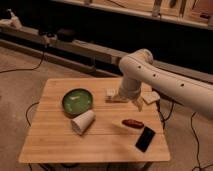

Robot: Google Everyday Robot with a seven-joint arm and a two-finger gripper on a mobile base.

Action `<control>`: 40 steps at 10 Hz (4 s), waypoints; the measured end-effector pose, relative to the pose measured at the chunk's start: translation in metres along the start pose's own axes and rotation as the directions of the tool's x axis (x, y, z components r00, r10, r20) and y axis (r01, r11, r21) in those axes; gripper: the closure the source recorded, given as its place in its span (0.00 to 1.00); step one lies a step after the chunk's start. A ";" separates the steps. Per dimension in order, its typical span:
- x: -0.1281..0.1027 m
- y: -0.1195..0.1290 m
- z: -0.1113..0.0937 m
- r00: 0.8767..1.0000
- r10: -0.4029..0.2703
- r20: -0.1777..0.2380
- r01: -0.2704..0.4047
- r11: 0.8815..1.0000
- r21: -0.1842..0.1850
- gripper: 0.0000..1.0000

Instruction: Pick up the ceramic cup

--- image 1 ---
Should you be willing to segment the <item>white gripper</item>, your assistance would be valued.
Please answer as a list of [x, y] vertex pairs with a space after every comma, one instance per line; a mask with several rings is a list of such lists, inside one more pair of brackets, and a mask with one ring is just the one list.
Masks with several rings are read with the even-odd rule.
[[139, 98], [141, 90], [128, 90], [120, 87], [118, 93], [114, 96], [116, 102], [127, 102], [133, 101], [133, 104], [138, 108], [138, 111], [141, 112], [143, 109], [143, 100]]

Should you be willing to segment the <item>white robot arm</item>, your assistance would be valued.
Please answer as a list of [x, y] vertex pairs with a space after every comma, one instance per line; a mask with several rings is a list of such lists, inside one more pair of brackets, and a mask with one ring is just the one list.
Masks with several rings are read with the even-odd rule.
[[213, 85], [158, 69], [152, 63], [153, 55], [147, 49], [137, 50], [121, 58], [121, 97], [136, 100], [141, 93], [141, 84], [146, 83], [175, 101], [213, 119]]

